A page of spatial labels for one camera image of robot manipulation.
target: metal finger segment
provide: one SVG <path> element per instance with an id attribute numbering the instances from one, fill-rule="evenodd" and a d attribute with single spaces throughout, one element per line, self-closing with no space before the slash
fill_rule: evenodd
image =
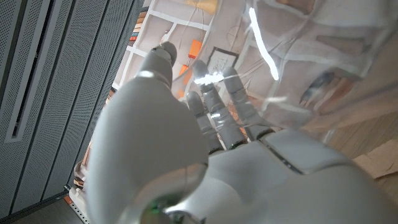
<path id="1" fill-rule="evenodd" d="M 209 118 L 207 117 L 199 94 L 197 92 L 190 91 L 187 95 L 187 102 L 190 111 L 197 119 L 202 135 L 205 137 L 210 147 L 209 154 L 212 154 L 216 151 L 223 151 L 224 148 L 221 145 L 220 140 L 218 139 L 216 130 L 213 128 Z"/>
<path id="2" fill-rule="evenodd" d="M 207 105 L 211 118 L 213 118 L 215 122 L 216 129 L 220 134 L 225 147 L 227 149 L 234 149 L 240 144 L 247 143 L 246 138 L 240 130 L 240 126 L 225 107 L 214 84 L 206 81 L 206 79 L 211 76 L 203 61 L 198 60 L 196 62 L 193 67 L 193 76 L 195 78 L 195 82 L 200 86 L 205 104 Z"/>
<path id="3" fill-rule="evenodd" d="M 235 105 L 240 120 L 245 125 L 249 139 L 255 141 L 263 135 L 272 132 L 269 123 L 265 121 L 253 107 L 246 90 L 236 70 L 228 67 L 223 71 L 224 84 Z"/>

